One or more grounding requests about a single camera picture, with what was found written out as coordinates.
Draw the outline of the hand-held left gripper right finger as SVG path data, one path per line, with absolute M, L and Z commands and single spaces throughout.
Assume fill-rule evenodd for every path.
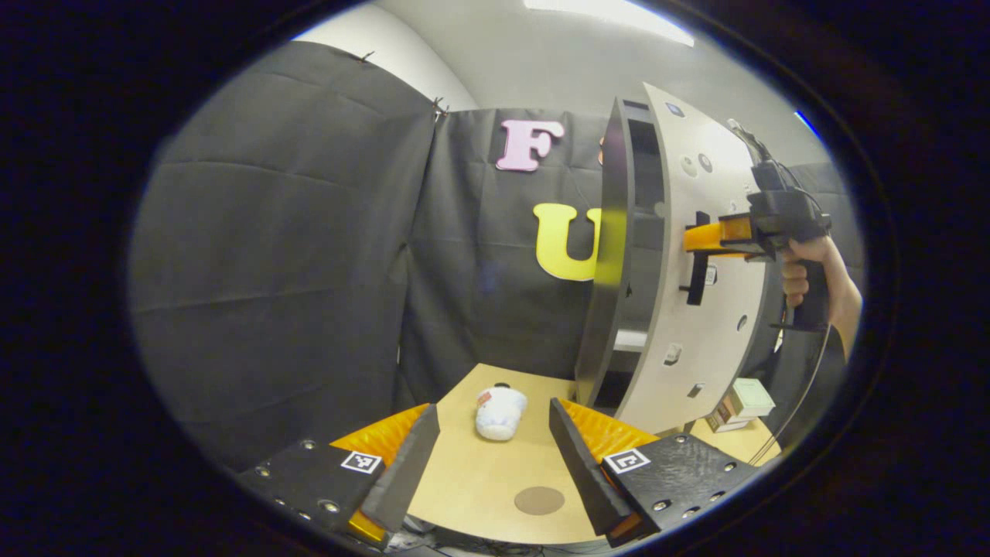
M 683 530 L 758 470 L 691 434 L 658 437 L 561 398 L 549 402 L 548 427 L 595 535 L 611 548 Z

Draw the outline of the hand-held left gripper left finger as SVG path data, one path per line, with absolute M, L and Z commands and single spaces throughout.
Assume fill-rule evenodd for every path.
M 318 535 L 385 547 L 402 528 L 439 433 L 438 409 L 424 403 L 332 442 L 300 440 L 237 482 Z

